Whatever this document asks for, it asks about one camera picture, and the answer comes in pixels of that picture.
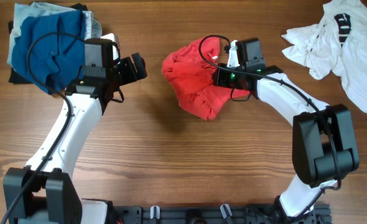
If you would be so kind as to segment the red t-shirt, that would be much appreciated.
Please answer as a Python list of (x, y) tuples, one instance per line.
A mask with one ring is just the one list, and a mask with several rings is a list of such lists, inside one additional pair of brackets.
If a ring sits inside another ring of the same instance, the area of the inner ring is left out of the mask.
[(248, 96), (245, 90), (231, 91), (215, 86), (212, 74), (216, 71), (204, 61), (198, 51), (200, 39), (169, 54), (162, 62), (161, 72), (172, 86), (179, 106), (204, 120), (215, 119), (231, 97)]

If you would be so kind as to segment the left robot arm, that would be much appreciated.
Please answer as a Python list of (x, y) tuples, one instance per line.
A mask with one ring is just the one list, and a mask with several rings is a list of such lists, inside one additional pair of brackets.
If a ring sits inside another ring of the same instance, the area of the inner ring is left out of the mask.
[(40, 149), (23, 168), (3, 180), (7, 211), (3, 223), (117, 223), (109, 200), (80, 198), (72, 174), (82, 147), (121, 86), (147, 77), (139, 53), (123, 58), (109, 39), (84, 42), (85, 62), (67, 85), (62, 110)]

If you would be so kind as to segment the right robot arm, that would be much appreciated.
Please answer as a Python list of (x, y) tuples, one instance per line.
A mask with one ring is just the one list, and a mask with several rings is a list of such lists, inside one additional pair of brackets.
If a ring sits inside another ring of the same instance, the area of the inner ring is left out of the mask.
[(278, 196), (278, 210), (287, 221), (310, 214), (326, 190), (338, 190), (342, 179), (359, 167), (349, 109), (311, 97), (280, 68), (266, 66), (257, 38), (231, 42), (224, 51), (228, 63), (217, 65), (214, 85), (250, 92), (292, 126), (295, 176)]

